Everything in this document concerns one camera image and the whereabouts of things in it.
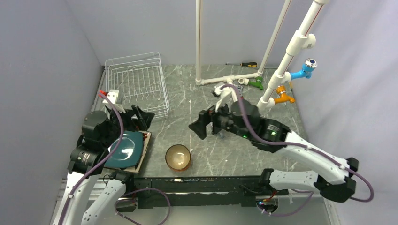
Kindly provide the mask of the teal square plate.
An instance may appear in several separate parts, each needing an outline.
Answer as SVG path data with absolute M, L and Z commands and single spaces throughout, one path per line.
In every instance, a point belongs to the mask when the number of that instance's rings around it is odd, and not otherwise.
M 104 164 L 107 168 L 137 167 L 144 150 L 144 133 L 125 131 L 115 153 Z

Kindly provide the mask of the brown patterned bowl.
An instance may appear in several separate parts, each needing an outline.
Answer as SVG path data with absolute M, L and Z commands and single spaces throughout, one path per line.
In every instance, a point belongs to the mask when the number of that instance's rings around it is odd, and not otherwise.
M 191 152 L 182 144 L 173 145 L 166 151 L 165 161 L 171 170 L 184 171 L 191 164 Z

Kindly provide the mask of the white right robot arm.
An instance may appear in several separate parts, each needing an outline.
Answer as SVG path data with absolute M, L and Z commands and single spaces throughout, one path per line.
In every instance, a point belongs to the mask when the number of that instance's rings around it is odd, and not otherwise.
M 356 181 L 349 169 L 357 171 L 359 162 L 351 157 L 347 159 L 335 157 L 322 150 L 312 151 L 314 145 L 308 143 L 288 126 L 274 119 L 261 117 L 259 109 L 243 101 L 248 121 L 255 134 L 272 144 L 258 141 L 246 127 L 239 103 L 224 105 L 216 110 L 211 106 L 199 112 L 198 119 L 189 125 L 200 139 L 207 136 L 207 125 L 213 125 L 212 134 L 225 130 L 236 134 L 259 150 L 285 154 L 299 163 L 305 164 L 309 171 L 284 172 L 276 169 L 264 169 L 258 183 L 257 192 L 265 195 L 273 191 L 295 189 L 319 193 L 322 197 L 344 203 L 356 190 Z

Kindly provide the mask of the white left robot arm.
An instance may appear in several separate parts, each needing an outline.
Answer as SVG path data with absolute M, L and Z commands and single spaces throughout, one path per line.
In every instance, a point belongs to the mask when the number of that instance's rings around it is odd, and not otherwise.
M 137 105 L 119 116 L 112 109 L 88 113 L 70 155 L 67 183 L 55 225 L 95 225 L 121 197 L 134 193 L 134 176 L 146 153 L 154 119 Z

